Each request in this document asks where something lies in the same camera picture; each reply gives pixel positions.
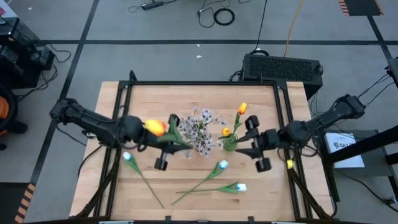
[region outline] green stem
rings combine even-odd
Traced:
[[[179,197],[176,201],[174,201],[172,203],[172,205],[174,205],[175,203],[177,203],[179,200],[181,200],[183,197],[187,196],[187,194],[193,192],[197,187],[199,187],[199,185],[203,184],[204,182],[207,181],[207,178],[203,179],[198,185],[194,186],[194,188],[192,188],[191,190],[189,190],[188,192],[186,192],[185,194],[181,195],[181,197]]]
[[[218,190],[218,189],[200,189],[200,190],[192,190],[192,192],[206,192],[206,191],[212,191],[212,190]],[[176,194],[180,194],[180,193],[187,193],[188,191],[181,191],[181,192],[176,192]]]
[[[152,187],[150,187],[148,180],[141,174],[142,179],[145,181],[145,183],[148,185],[150,191],[152,192],[152,194],[155,196],[156,200],[160,203],[160,206],[162,206],[162,208],[164,209],[164,206],[162,204],[162,202],[159,200],[159,198],[156,196],[154,189],[152,189]]]

